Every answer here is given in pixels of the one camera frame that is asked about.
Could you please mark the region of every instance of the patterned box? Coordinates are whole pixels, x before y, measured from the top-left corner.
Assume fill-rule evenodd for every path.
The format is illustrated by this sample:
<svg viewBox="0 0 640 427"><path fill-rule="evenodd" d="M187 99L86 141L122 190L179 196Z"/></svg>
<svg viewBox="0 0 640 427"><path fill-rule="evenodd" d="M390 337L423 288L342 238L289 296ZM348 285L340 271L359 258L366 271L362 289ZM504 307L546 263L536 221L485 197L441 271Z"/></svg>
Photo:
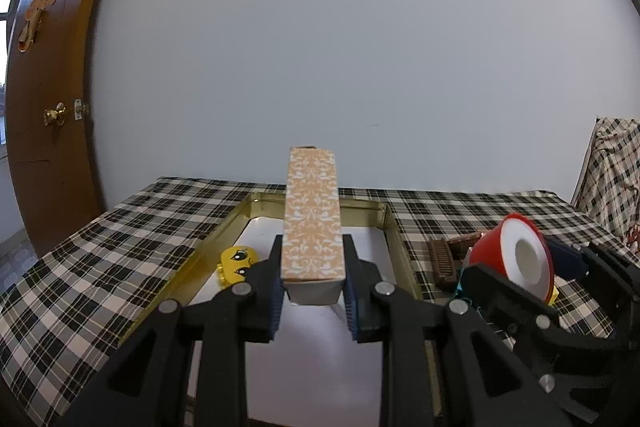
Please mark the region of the patterned box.
<svg viewBox="0 0 640 427"><path fill-rule="evenodd" d="M291 302L326 305L340 296L344 250L331 151L290 151L280 273Z"/></svg>

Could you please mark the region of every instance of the silver screw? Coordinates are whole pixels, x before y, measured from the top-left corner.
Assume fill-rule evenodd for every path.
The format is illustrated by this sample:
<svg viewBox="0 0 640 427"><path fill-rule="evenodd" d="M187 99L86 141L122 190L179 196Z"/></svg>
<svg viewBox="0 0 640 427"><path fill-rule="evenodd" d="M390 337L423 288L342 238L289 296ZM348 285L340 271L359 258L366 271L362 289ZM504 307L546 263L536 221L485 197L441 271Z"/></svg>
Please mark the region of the silver screw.
<svg viewBox="0 0 640 427"><path fill-rule="evenodd" d="M541 330L548 330L550 325L551 320L549 320L549 317L547 317L546 315L538 315L536 317L536 326Z"/></svg>
<svg viewBox="0 0 640 427"><path fill-rule="evenodd" d="M545 390L545 393L551 393L556 386L556 379L553 375L542 375L538 383Z"/></svg>
<svg viewBox="0 0 640 427"><path fill-rule="evenodd" d="M249 295L252 289L248 282L238 282L231 286L231 291L239 296Z"/></svg>
<svg viewBox="0 0 640 427"><path fill-rule="evenodd" d="M178 301L174 299L167 299L160 303L158 310L160 313L173 313L178 309Z"/></svg>
<svg viewBox="0 0 640 427"><path fill-rule="evenodd" d="M464 315L468 311L469 305L461 299L453 299L449 301L449 309L456 315Z"/></svg>
<svg viewBox="0 0 640 427"><path fill-rule="evenodd" d="M391 295L396 291L396 287L389 281L380 281L376 283L375 289L380 295Z"/></svg>

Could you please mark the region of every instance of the plaid fabric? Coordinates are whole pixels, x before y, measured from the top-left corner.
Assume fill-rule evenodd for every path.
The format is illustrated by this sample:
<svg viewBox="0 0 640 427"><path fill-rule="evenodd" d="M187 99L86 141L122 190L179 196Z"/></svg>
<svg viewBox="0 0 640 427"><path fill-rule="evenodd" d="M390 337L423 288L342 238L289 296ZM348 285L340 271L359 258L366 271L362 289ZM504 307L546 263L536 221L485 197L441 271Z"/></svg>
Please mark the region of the plaid fabric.
<svg viewBox="0 0 640 427"><path fill-rule="evenodd" d="M0 368L34 422L50 425L62 415L196 245L252 191L282 192L284 186L159 178L63 241L5 293ZM433 285L428 239L488 229L510 212L529 216L565 243L595 241L631 256L550 192L343 188L340 195L389 204L422 295L437 302L449 296ZM563 326L600 336L611 332L609 319L577 283L557 283Z"/></svg>
<svg viewBox="0 0 640 427"><path fill-rule="evenodd" d="M640 218L640 121L597 120L572 203L625 238Z"/></svg>

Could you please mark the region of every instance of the wooden door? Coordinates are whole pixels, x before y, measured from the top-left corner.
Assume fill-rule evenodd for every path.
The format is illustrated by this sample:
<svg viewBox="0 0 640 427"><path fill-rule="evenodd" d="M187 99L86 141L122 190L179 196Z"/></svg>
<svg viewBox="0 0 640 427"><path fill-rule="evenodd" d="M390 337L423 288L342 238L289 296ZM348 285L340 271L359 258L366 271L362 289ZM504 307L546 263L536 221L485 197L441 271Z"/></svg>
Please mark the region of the wooden door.
<svg viewBox="0 0 640 427"><path fill-rule="evenodd" d="M90 111L74 115L74 100L89 102L85 55L94 0L55 0L42 12L33 44L21 52L18 37L31 2L20 0L10 41L6 142L22 219L43 256L104 208ZM45 110L60 102L64 124L45 126Z"/></svg>

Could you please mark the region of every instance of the yellow toy head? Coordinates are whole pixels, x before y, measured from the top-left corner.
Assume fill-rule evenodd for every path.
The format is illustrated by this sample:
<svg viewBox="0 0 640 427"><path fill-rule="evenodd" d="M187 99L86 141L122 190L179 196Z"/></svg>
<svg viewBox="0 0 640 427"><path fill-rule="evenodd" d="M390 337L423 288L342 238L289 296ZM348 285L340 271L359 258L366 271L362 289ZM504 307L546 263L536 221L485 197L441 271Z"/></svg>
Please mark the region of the yellow toy head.
<svg viewBox="0 0 640 427"><path fill-rule="evenodd" d="M251 247L231 247L220 254L218 276L223 288L244 281L252 264L258 262L258 254Z"/></svg>

